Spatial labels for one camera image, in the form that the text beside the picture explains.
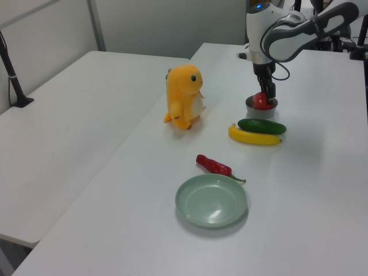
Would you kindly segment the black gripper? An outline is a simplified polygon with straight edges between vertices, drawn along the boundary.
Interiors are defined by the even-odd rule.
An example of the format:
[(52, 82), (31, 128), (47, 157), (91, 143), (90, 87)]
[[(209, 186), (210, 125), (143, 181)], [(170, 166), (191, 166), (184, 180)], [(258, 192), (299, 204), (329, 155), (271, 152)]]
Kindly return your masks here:
[(272, 81), (272, 74), (275, 72), (275, 62), (265, 64), (253, 63), (253, 71), (257, 77), (261, 92), (266, 92), (267, 104), (271, 105), (276, 96), (275, 84)]

